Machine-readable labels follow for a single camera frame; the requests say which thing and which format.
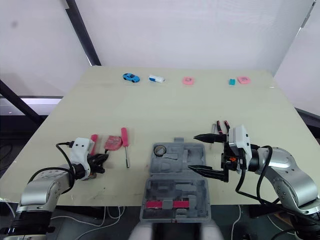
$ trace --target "white cable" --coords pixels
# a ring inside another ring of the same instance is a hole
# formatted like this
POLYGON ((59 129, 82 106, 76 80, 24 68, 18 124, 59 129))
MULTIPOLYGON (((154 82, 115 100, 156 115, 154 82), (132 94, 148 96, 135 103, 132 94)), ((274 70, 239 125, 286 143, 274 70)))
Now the white cable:
POLYGON ((101 224, 93 224, 91 222, 86 222, 86 221, 80 221, 72 216, 54 216, 51 218, 52 219, 58 219, 58 218, 66 218, 66 219, 72 219, 78 223, 81 223, 81 224, 87 224, 87 225, 91 225, 91 226, 94 226, 94 227, 101 227, 104 223, 105 223, 105 219, 106 219, 106 207, 104 207, 104 214, 103 214, 103 220, 102 220, 102 223, 101 224))
POLYGON ((118 211, 119 211, 119 216, 117 218, 117 221, 115 221, 114 223, 111 223, 111 224, 109 224, 107 226, 102 226, 102 227, 98 227, 98 228, 86 231, 86 232, 82 233, 80 236, 78 236, 75 240, 79 240, 83 235, 86 235, 86 234, 88 234, 90 232, 93 232, 93 231, 96 231, 96 230, 100 230, 100 229, 104 229, 104 228, 107 228, 107 227, 111 227, 111 226, 117 224, 119 222, 120 218, 121 218, 121 212, 120 212, 120 207, 119 206, 118 206, 118 211))
POLYGON ((281 227, 278 227, 278 226, 271 220, 271 218, 270 218, 268 215, 267 215, 267 218, 270 220, 270 222, 271 222, 277 229, 279 229, 281 232, 284 231, 281 227))
POLYGON ((231 229, 231 240, 233 240, 234 238, 234 229, 235 229, 235 225, 237 222, 239 222, 240 218, 241 218, 241 208, 240 205, 238 205, 239 207, 239 217, 237 218, 237 220, 234 221, 234 223, 232 224, 232 229, 231 229))
POLYGON ((5 203, 5 204, 8 206, 8 208, 10 209, 10 211, 11 211, 11 213, 12 213, 13 218, 15 218, 15 217, 16 217, 15 211, 12 209, 12 207, 10 206, 10 204, 9 204, 9 203, 7 203, 6 201, 5 201, 4 203, 5 203))
MULTIPOLYGON (((124 207, 123 207, 123 211, 122 211, 122 213, 120 214, 120 217, 125 213, 125 209, 126 209, 126 207, 124 206, 124 207)), ((110 217, 111 219, 118 219, 118 218, 119 218, 119 216, 116 216, 116 217, 111 216, 111 214, 110 214, 110 212, 109 212, 109 207, 108 207, 108 206, 106 207, 106 210, 107 210, 108 215, 109 215, 109 217, 110 217)))

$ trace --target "white wall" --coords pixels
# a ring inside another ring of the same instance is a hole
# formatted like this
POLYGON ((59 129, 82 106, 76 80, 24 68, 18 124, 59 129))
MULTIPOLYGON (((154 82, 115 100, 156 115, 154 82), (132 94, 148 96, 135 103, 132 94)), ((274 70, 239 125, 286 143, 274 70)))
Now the white wall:
POLYGON ((320 2, 293 41, 275 79, 296 108, 320 116, 320 2))
POLYGON ((278 69, 312 0, 77 0, 102 65, 278 69))
POLYGON ((0 79, 14 92, 63 96, 88 67, 60 0, 0 0, 0 79))
MULTIPOLYGON (((312 0, 76 0, 101 63, 275 73, 312 0)), ((61 96, 89 64, 60 0, 0 0, 0 78, 61 96)))

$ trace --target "pink ring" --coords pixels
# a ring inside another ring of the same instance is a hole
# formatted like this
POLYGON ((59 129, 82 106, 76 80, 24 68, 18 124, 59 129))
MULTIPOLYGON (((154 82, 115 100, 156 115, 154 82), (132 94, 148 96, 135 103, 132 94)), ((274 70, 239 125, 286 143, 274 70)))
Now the pink ring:
POLYGON ((185 76, 182 82, 185 85, 193 85, 195 83, 195 78, 192 76, 185 76))

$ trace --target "black ring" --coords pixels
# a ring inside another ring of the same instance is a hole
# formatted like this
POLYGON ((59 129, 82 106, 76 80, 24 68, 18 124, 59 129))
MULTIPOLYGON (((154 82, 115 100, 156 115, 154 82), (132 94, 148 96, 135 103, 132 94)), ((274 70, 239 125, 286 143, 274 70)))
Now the black ring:
POLYGON ((157 145, 157 146, 155 146, 154 149, 153 149, 153 153, 154 153, 154 155, 156 155, 157 157, 162 157, 166 152, 167 152, 167 149, 166 149, 166 147, 163 146, 163 145, 157 145), (156 152, 156 151, 159 151, 160 149, 164 149, 164 152, 161 153, 161 154, 159 154, 159 153, 156 152))

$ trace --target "blue toy car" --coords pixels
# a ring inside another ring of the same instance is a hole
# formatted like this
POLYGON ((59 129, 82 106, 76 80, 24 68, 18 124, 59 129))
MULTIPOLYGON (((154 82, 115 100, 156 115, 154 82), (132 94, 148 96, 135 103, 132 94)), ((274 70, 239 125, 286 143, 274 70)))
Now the blue toy car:
POLYGON ((123 74, 123 79, 131 81, 133 83, 137 83, 140 81, 140 78, 136 75, 133 75, 132 73, 125 73, 123 74))

